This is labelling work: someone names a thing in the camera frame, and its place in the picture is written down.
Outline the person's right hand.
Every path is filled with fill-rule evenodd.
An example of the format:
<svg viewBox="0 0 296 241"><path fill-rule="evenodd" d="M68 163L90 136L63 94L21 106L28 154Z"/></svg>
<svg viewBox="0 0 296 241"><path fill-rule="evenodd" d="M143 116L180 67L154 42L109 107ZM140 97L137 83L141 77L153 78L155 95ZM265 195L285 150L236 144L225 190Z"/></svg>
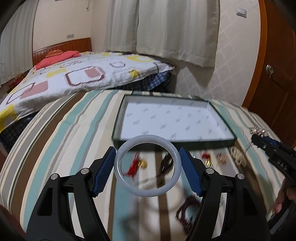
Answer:
<svg viewBox="0 0 296 241"><path fill-rule="evenodd" d="M283 180L283 183L275 200L273 206L273 211L275 213L279 213L281 211L283 202L286 198L293 202L296 201L296 188L289 182L289 180L287 180L287 178Z"/></svg>

